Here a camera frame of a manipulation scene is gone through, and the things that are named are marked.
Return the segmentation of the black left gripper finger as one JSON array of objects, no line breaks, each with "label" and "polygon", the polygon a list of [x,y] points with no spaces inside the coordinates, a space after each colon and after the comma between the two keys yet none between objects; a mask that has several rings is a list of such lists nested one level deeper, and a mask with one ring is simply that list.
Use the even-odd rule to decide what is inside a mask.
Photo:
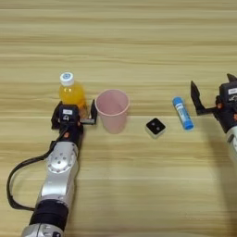
[{"label": "black left gripper finger", "polygon": [[52,126],[51,126],[51,129],[52,130],[57,130],[60,126],[59,124],[59,108],[61,106],[61,103],[58,103],[58,105],[56,106],[55,110],[54,110],[54,113],[51,117],[51,123],[52,123]]},{"label": "black left gripper finger", "polygon": [[97,120],[97,109],[96,109],[96,106],[95,106],[95,100],[93,100],[92,104],[91,104],[91,117],[90,117],[90,119]]}]

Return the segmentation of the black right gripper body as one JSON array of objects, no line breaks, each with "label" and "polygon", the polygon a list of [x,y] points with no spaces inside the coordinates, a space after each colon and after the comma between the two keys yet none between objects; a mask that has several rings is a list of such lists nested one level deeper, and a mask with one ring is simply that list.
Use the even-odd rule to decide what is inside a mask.
[{"label": "black right gripper body", "polygon": [[195,109],[198,116],[212,114],[227,133],[237,126],[237,101],[225,101],[220,95],[216,96],[216,105],[210,108],[203,106],[201,99],[195,101]]}]

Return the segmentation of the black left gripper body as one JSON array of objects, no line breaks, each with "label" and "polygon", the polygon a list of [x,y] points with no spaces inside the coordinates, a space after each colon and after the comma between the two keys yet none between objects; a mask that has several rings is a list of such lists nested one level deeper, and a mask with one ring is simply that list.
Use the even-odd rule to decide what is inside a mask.
[{"label": "black left gripper body", "polygon": [[78,147],[81,146],[83,139],[83,126],[84,125],[95,125],[96,120],[94,118],[81,119],[80,121],[62,121],[60,123],[59,131],[65,132],[60,139],[60,142],[71,142],[76,144]]}]

